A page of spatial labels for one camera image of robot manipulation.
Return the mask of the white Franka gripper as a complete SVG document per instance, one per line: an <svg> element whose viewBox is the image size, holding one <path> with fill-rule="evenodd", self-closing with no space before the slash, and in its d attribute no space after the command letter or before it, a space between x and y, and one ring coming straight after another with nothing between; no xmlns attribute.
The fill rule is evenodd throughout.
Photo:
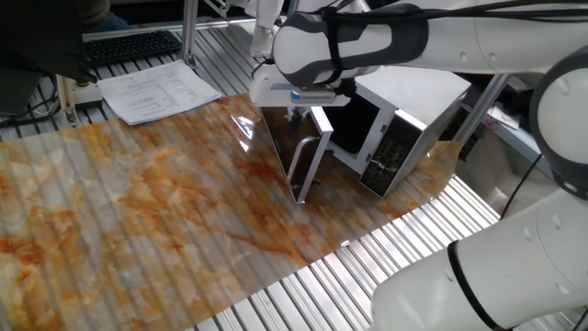
<svg viewBox="0 0 588 331"><path fill-rule="evenodd" d="M294 86L274 64L262 64L253 73L249 97L258 107L287 107L285 118L293 121L294 135L306 117L306 112L296 107L342 107L350 101L350 97L337 95L329 86Z"/></svg>

